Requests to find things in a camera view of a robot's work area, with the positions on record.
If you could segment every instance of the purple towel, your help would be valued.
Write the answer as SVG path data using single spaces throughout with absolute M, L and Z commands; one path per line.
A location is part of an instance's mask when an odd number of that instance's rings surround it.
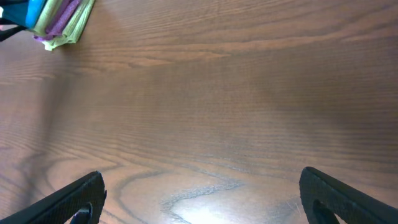
M 70 17 L 75 12 L 81 0 L 64 0 L 51 23 L 45 28 L 45 37 L 34 36 L 35 40 L 52 40 L 55 36 L 62 35 L 62 31 L 68 24 Z

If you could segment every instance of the wooden tabletop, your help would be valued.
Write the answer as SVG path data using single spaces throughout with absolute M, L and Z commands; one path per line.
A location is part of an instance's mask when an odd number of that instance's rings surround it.
M 313 166 L 398 207 L 398 2 L 97 0 L 0 43 L 0 218 L 93 171 L 102 223 L 307 223 Z

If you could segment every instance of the green cloth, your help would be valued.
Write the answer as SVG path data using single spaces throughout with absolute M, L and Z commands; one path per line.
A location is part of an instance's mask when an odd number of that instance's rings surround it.
M 45 36 L 45 28 L 50 24 L 52 18 L 58 11 L 62 0 L 47 0 L 45 6 L 42 10 L 42 13 L 39 16 L 39 19 L 36 22 L 35 27 L 30 31 L 37 36 Z
M 83 0 L 72 18 L 70 18 L 67 26 L 62 31 L 62 35 L 55 37 L 52 40 L 43 41 L 45 50 L 53 50 L 54 48 L 63 44 L 74 44 L 78 42 L 86 22 L 93 8 L 95 0 Z

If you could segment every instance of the wooden table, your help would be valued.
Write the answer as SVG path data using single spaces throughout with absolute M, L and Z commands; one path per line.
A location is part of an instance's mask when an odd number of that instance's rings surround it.
M 102 223 L 307 223 L 314 166 L 398 207 L 398 2 L 97 0 L 0 44 L 0 218 L 93 170 Z

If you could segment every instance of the blue cloth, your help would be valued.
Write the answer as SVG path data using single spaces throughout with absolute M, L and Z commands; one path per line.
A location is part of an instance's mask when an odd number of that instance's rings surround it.
M 20 26 L 33 28 L 45 2 L 46 0 L 29 0 L 29 3 L 24 2 L 3 6 L 2 17 Z

